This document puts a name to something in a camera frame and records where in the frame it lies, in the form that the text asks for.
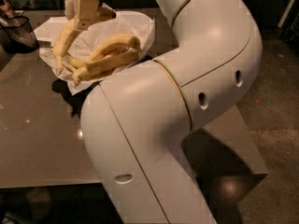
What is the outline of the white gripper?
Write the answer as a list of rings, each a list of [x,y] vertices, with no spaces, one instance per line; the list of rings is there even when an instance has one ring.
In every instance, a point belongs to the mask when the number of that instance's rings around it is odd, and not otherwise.
[[[98,5],[98,0],[77,0],[75,12],[74,0],[64,0],[64,14],[68,20],[75,16],[74,26],[77,30],[87,30],[92,25]]]

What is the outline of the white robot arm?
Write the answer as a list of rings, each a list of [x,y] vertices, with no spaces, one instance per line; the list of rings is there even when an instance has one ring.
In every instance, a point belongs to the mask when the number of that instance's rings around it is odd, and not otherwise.
[[[178,47],[89,93],[84,144],[123,223],[214,224],[181,143],[250,88],[261,35],[242,0],[156,1]]]

